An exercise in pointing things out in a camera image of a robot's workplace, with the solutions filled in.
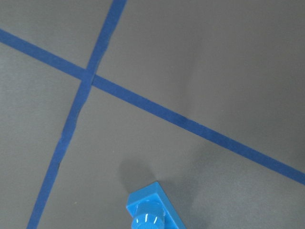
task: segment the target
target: blue tape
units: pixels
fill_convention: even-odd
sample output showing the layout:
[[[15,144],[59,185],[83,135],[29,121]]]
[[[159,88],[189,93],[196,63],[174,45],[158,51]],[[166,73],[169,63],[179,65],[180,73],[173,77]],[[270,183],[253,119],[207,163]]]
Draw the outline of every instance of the blue tape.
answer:
[[[83,68],[78,67],[73,63],[70,63],[60,57],[57,57],[1,29],[0,29],[0,42],[14,49],[17,49],[18,51],[21,51],[37,60],[49,64],[50,66],[53,66],[71,76],[74,76],[75,78],[82,79],[82,72],[84,71]],[[153,115],[156,115],[185,130],[188,130],[196,135],[199,135],[215,144],[218,144],[226,149],[229,149],[266,168],[269,168],[279,174],[282,174],[296,182],[305,185],[305,173],[302,173],[301,171],[298,171],[280,161],[277,161],[252,148],[249,148],[229,137],[226,137],[212,129],[209,129],[208,127],[205,127],[197,122],[187,119],[186,117],[183,117],[178,113],[175,113],[136,93],[133,93],[115,83],[112,83],[111,81],[108,81],[98,75],[95,75],[92,85],[132,105],[135,105]]]
[[[40,50],[39,52],[40,60],[47,60],[47,63],[52,63],[55,66],[60,66],[61,69],[63,69],[66,73],[77,72],[79,74],[80,72],[82,72],[82,77],[81,84],[78,88],[66,123],[64,125],[61,138],[57,143],[46,176],[36,199],[36,203],[34,205],[30,220],[28,222],[27,229],[36,229],[38,226],[46,202],[49,198],[51,189],[58,174],[59,165],[63,157],[65,156],[73,133],[75,131],[78,115],[89,96],[91,84],[95,76],[96,70],[99,66],[100,60],[102,59],[103,55],[107,50],[111,35],[119,21],[125,3],[126,0],[114,0],[112,2],[112,5],[109,9],[106,20],[97,39],[86,70],[80,70],[79,67],[74,70],[72,69],[73,64],[69,63],[68,65],[65,65],[67,61],[61,62],[61,58],[54,57],[53,55],[48,56],[48,52],[43,50]]]

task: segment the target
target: blue tape line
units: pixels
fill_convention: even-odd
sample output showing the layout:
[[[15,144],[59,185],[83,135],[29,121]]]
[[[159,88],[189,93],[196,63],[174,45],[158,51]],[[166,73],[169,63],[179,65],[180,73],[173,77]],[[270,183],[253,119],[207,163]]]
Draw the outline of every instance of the blue tape line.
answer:
[[[72,75],[77,79],[82,79],[84,69],[58,57],[38,46],[26,42],[2,29],[0,29],[0,42],[17,49],[18,51],[27,54],[43,63],[46,63],[66,74]]]
[[[49,64],[50,66],[54,66],[55,68],[70,74],[71,76],[74,76],[78,79],[82,79],[81,73],[84,71],[84,69],[64,60],[61,62],[61,58],[54,56],[53,54],[44,51],[43,49],[30,44],[20,38],[17,38],[3,30],[0,30],[0,41],[3,42],[6,45],[9,45],[10,47],[17,49],[27,55],[32,56],[35,59],[38,59],[40,61],[43,61],[45,59],[52,60],[54,59],[54,62],[60,66],[61,68],[57,68],[54,66],[54,63],[50,62],[44,62]],[[19,43],[22,43],[26,46],[26,48],[23,48],[19,45]],[[46,55],[45,57],[41,57],[41,52],[44,52]],[[269,168],[275,172],[278,172],[279,174],[282,174],[294,181],[297,181],[303,185],[305,185],[305,173],[302,173],[301,171],[298,171],[280,161],[277,161],[267,155],[264,155],[252,148],[249,148],[233,139],[230,139],[229,137],[226,137],[212,129],[209,129],[197,122],[194,122],[190,119],[187,119],[186,117],[183,117],[182,115],[175,113],[165,107],[162,107],[136,93],[133,93],[115,83],[112,83],[98,75],[95,75],[93,83],[93,86],[112,94],[132,105],[135,105],[153,115],[156,115],[166,121],[169,121],[185,130],[188,130],[196,135],[199,135],[211,142],[214,142],[224,148],[227,148],[241,156],[244,156],[258,164],[263,165],[266,168]]]
[[[91,84],[95,76],[96,70],[99,66],[99,62],[101,61],[103,55],[107,50],[111,35],[117,26],[117,23],[122,14],[125,3],[126,0],[114,0],[112,2],[112,5],[109,9],[105,22],[103,24],[102,30],[100,32],[100,35],[94,46],[90,60],[88,62],[87,69],[83,71],[81,84],[74,98],[72,107],[70,109],[69,115],[67,117],[66,123],[64,125],[61,134],[61,138],[57,143],[46,176],[44,178],[38,197],[36,199],[36,203],[34,205],[30,220],[28,222],[27,229],[36,229],[38,226],[46,202],[49,198],[51,189],[58,174],[59,165],[63,157],[65,156],[67,148],[73,137],[78,115],[89,96],[91,90]],[[59,64],[59,66],[61,66],[60,65],[61,62],[59,62],[60,59],[56,59],[56,60],[57,60],[57,65]],[[71,64],[69,66],[63,67],[65,71],[70,73],[73,72],[73,71],[69,71],[69,68],[71,68]]]

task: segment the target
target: blue lego piece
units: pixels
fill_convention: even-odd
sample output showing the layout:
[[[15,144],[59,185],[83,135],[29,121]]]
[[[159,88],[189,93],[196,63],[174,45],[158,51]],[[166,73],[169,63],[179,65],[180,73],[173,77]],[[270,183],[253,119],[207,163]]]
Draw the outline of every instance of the blue lego piece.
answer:
[[[158,182],[129,195],[132,229],[186,229]]]

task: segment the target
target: gray surface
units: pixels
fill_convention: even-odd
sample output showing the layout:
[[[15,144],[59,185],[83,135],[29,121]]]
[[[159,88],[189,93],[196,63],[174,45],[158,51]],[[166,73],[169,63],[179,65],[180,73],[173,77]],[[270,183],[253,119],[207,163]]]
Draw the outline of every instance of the gray surface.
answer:
[[[111,1],[4,1],[84,67]],[[305,172],[303,1],[129,1],[98,74]],[[0,226],[25,228],[78,81],[0,44]],[[187,228],[299,229],[305,188],[93,88],[40,229],[129,228],[159,180]]]

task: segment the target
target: painter's tape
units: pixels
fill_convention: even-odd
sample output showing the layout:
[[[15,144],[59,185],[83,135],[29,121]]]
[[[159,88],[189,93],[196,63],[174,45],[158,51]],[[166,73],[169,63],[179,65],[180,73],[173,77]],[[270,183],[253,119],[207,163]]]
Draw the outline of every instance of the painter's tape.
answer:
[[[305,173],[302,173],[301,171],[298,171],[295,168],[292,168],[278,160],[275,160],[272,157],[262,154],[204,125],[201,125],[157,103],[154,103],[109,80],[106,80],[96,75],[92,85],[155,116],[158,116],[170,123],[173,123],[185,130],[188,130],[217,145],[229,149],[245,158],[248,158],[262,166],[265,166],[266,168],[269,168],[275,172],[278,172],[292,180],[295,180],[305,185]]]
[[[37,60],[40,60],[50,66],[53,66],[75,78],[82,79],[83,68],[66,61],[54,54],[47,52],[33,44],[30,44],[6,31],[0,29],[0,41],[4,44],[17,49]],[[175,113],[157,103],[154,103],[136,93],[133,93],[111,81],[108,81],[98,75],[95,75],[93,86],[108,92],[132,105],[135,105],[153,115],[156,115],[166,121],[169,121],[185,130],[199,135],[215,144],[225,147],[239,155],[244,156],[266,168],[269,168],[279,174],[282,174],[294,181],[305,185],[305,173],[298,171],[280,161],[277,161],[267,155],[264,155],[252,148],[249,148],[229,137],[226,137],[208,127],[205,127],[195,121],[192,121],[178,113]]]
[[[81,78],[81,84],[78,88],[69,115],[67,117],[66,123],[64,125],[63,131],[61,133],[61,138],[59,139],[54,154],[52,156],[50,165],[48,167],[46,176],[42,183],[30,220],[28,222],[27,229],[36,229],[38,226],[43,210],[45,208],[50,192],[52,190],[53,184],[55,182],[56,176],[58,174],[59,165],[63,157],[65,156],[70,141],[73,137],[78,115],[89,96],[92,81],[95,77],[96,70],[99,66],[99,63],[103,55],[107,50],[109,40],[111,38],[113,31],[117,26],[117,23],[123,12],[125,3],[126,0],[114,0],[112,2],[107,17],[105,19],[105,22],[103,24],[102,30],[100,32],[100,35],[94,46],[87,68],[86,70],[82,70],[82,75],[81,77],[79,76],[79,78]],[[37,46],[33,47],[27,45],[27,47],[29,49],[31,49],[31,47],[34,48],[35,50],[38,49]],[[38,54],[39,54],[39,60],[47,61],[46,62],[47,64],[52,63],[54,66],[59,66],[61,67],[60,70],[63,69],[66,73],[73,73],[73,64],[67,64],[66,61],[62,62],[61,58],[54,57],[53,54],[49,56],[48,55],[49,52],[47,51],[40,50]],[[75,69],[75,72],[81,73],[79,67]]]

